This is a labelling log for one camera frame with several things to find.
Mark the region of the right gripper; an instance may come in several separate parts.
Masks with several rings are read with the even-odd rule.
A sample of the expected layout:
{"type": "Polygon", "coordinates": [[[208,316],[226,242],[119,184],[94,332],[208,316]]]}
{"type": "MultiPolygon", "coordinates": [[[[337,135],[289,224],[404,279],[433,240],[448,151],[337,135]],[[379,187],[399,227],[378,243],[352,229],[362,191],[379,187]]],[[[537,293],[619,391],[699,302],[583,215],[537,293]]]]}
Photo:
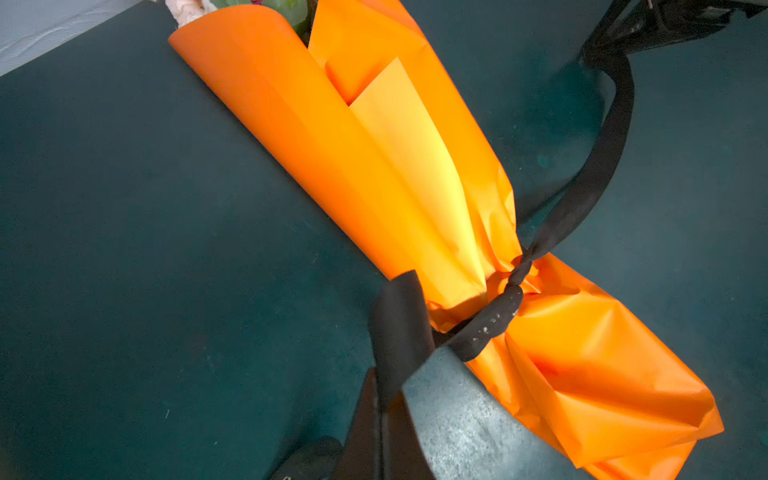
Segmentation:
{"type": "Polygon", "coordinates": [[[752,18],[762,0],[614,0],[582,47],[586,60],[705,38],[723,30],[736,12],[752,18]]]}

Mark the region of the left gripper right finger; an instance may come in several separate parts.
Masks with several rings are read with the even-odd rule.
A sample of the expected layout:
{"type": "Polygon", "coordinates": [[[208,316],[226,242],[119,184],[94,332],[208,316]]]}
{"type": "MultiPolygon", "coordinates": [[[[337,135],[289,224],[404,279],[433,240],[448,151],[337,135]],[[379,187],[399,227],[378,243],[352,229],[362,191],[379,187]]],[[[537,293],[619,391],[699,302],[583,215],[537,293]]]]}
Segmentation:
{"type": "Polygon", "coordinates": [[[402,392],[391,400],[381,421],[382,478],[434,480],[402,392]]]}

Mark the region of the orange wrapping paper sheet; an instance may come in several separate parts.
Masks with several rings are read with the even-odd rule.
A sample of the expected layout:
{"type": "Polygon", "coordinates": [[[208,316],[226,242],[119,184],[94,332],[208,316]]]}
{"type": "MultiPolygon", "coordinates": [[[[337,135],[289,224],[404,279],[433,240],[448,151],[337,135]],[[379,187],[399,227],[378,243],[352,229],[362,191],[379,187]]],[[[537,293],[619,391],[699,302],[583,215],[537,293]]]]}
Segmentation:
{"type": "Polygon", "coordinates": [[[170,44],[387,277],[371,332],[379,397],[444,343],[521,424],[598,479],[673,479],[724,425],[707,386],[620,301],[552,254],[595,204],[626,139],[633,83],[528,247],[509,179],[397,1],[321,1],[305,45],[238,5],[170,44]]]}

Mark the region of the pink fake flower stem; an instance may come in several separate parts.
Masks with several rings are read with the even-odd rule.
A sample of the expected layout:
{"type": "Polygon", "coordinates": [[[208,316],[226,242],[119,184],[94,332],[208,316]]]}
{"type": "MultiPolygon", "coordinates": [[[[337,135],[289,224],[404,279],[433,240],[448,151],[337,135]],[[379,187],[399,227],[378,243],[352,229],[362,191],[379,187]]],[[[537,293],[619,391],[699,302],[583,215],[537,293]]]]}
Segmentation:
{"type": "Polygon", "coordinates": [[[204,9],[222,9],[238,5],[265,6],[277,11],[291,25],[305,45],[309,44],[317,0],[212,0],[203,1],[204,9]]]}

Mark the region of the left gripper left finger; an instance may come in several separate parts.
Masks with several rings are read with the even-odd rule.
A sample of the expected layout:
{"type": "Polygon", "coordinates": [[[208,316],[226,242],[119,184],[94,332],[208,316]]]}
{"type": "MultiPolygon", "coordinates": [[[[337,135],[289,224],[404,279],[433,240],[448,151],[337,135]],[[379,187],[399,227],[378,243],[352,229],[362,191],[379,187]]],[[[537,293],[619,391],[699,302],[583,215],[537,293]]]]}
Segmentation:
{"type": "Polygon", "coordinates": [[[363,381],[350,429],[332,479],[375,480],[382,478],[381,414],[376,369],[363,381]]]}

